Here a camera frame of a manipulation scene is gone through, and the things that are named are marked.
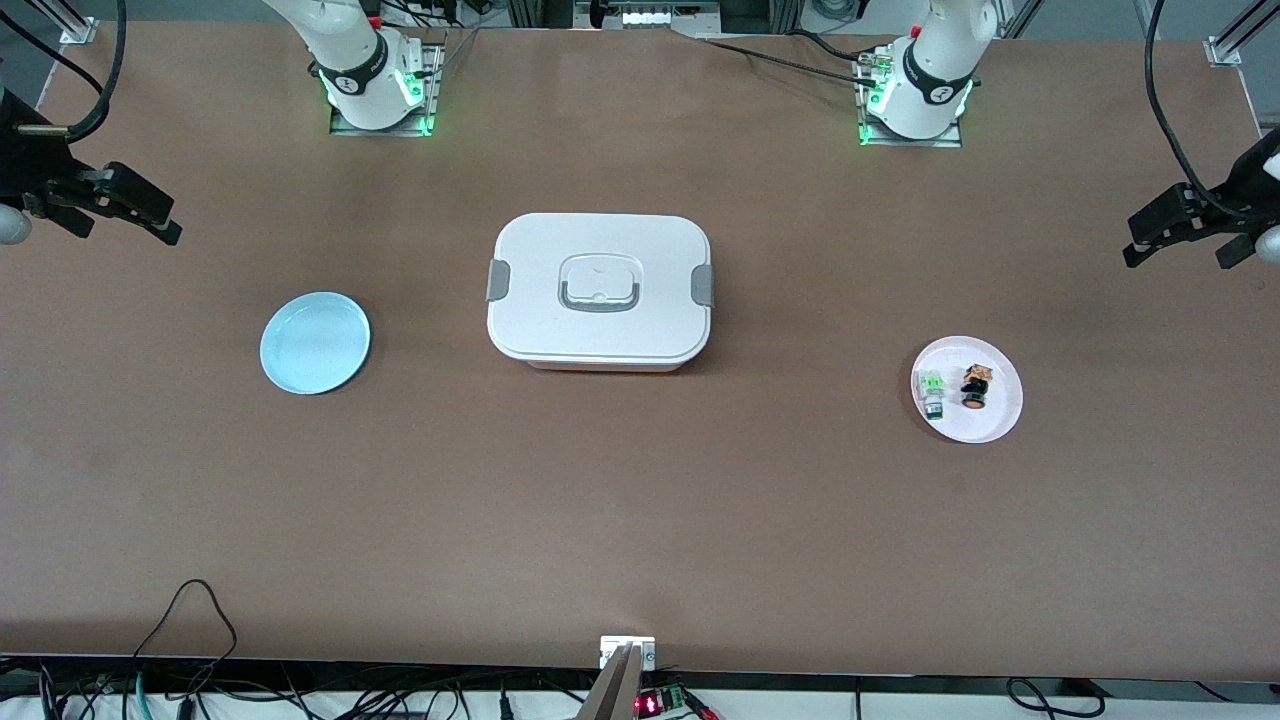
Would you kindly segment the white metal clamp bracket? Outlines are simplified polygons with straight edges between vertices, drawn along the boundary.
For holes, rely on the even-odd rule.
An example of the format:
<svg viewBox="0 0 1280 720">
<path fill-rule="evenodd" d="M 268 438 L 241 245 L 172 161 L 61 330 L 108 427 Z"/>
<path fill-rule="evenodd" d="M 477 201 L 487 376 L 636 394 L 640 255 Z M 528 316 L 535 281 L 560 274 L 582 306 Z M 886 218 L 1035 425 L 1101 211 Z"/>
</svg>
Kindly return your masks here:
<svg viewBox="0 0 1280 720">
<path fill-rule="evenodd" d="M 599 642 L 598 667 L 603 670 L 617 650 L 626 650 L 630 646 L 643 648 L 643 670 L 655 671 L 657 641 L 649 635 L 603 635 Z"/>
</svg>

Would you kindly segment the pink round plate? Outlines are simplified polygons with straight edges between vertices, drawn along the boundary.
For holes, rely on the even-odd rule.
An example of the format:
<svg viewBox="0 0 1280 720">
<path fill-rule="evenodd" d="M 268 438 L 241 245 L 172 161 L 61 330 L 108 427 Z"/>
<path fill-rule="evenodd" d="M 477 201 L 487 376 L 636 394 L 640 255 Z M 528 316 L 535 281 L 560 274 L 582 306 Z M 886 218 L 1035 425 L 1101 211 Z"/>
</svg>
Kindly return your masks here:
<svg viewBox="0 0 1280 720">
<path fill-rule="evenodd" d="M 964 373 L 973 364 L 995 372 L 988 402 L 982 410 L 966 409 L 960 400 Z M 947 384 L 945 416 L 940 421 L 928 421 L 922 411 L 918 373 L 929 369 L 941 372 Z M 1024 404 L 1021 379 L 1010 359 L 992 343 L 964 334 L 936 340 L 916 355 L 910 372 L 910 391 L 925 424 L 964 445 L 989 443 L 1006 436 L 1016 425 Z"/>
</svg>

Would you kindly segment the white lidded lunch box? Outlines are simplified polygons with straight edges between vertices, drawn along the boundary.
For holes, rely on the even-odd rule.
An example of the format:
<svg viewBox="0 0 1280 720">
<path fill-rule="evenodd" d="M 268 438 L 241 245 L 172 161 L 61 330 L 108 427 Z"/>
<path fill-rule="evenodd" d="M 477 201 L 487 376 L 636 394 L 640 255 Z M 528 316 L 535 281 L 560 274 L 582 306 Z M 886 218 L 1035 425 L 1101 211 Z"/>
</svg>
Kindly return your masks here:
<svg viewBox="0 0 1280 720">
<path fill-rule="evenodd" d="M 710 241 L 682 217 L 529 213 L 498 234 L 486 331 L 548 370 L 671 372 L 710 338 Z"/>
</svg>

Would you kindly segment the aluminium frame profile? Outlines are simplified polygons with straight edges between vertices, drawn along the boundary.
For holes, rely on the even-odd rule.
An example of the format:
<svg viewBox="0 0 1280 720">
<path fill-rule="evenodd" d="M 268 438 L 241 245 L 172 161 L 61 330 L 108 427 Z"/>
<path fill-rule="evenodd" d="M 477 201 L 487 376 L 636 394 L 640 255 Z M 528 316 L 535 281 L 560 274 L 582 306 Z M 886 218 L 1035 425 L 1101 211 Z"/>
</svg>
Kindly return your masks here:
<svg viewBox="0 0 1280 720">
<path fill-rule="evenodd" d="M 1251 0 L 1216 35 L 1204 41 L 1204 53 L 1212 67 L 1238 67 L 1240 51 L 1280 19 L 1280 0 Z"/>
<path fill-rule="evenodd" d="M 95 40 L 100 22 L 76 10 L 70 0 L 23 0 L 49 18 L 61 32 L 60 44 L 86 45 Z"/>
</svg>

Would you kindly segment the light blue round plate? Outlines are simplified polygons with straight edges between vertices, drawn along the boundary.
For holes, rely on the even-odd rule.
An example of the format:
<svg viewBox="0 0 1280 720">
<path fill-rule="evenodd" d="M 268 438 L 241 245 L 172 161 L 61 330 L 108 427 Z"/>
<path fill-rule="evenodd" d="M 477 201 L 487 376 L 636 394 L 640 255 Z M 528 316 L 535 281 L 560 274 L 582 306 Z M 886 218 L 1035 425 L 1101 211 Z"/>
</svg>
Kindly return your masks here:
<svg viewBox="0 0 1280 720">
<path fill-rule="evenodd" d="M 259 342 L 265 377 L 293 395 L 325 395 L 361 373 L 372 347 L 369 315 L 351 297 L 317 291 L 292 299 Z"/>
</svg>

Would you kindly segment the circuit board with red display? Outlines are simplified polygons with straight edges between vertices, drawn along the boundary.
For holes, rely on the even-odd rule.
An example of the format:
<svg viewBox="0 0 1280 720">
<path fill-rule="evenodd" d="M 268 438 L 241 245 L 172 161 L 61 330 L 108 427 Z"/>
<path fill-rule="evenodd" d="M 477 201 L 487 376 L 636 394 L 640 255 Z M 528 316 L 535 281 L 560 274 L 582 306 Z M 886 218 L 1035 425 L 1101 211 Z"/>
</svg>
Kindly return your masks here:
<svg viewBox="0 0 1280 720">
<path fill-rule="evenodd" d="M 669 683 L 641 689 L 634 701 L 635 720 L 685 717 L 690 714 L 684 685 Z"/>
</svg>

